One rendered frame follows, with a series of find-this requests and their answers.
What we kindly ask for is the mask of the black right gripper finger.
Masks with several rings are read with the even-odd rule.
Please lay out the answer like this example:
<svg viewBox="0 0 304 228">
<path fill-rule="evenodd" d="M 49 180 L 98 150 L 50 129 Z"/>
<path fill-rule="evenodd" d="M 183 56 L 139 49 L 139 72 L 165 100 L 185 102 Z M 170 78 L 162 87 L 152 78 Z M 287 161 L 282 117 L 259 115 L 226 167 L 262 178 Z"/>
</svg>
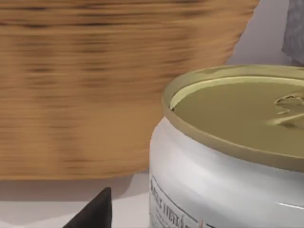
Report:
<svg viewBox="0 0 304 228">
<path fill-rule="evenodd" d="M 67 224 L 66 228 L 112 228 L 111 188 L 104 188 Z"/>
</svg>

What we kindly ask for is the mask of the silver can with gold lid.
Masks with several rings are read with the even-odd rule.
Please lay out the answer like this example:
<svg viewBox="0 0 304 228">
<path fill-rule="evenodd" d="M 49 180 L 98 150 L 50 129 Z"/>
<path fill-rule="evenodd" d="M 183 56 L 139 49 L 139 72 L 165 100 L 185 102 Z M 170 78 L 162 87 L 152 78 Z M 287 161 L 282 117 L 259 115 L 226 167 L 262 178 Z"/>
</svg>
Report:
<svg viewBox="0 0 304 228">
<path fill-rule="evenodd" d="M 149 228 L 304 228 L 304 67 L 197 70 L 162 105 Z"/>
</svg>

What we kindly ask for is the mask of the brown woven basket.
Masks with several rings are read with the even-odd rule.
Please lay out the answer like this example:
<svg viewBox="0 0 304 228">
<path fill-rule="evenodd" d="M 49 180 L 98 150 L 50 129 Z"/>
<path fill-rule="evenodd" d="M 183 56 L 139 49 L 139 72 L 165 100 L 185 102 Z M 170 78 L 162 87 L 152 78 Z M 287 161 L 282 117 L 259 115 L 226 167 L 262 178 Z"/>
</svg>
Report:
<svg viewBox="0 0 304 228">
<path fill-rule="evenodd" d="M 224 64 L 260 0 L 0 0 L 0 181 L 146 169 L 164 87 Z"/>
</svg>

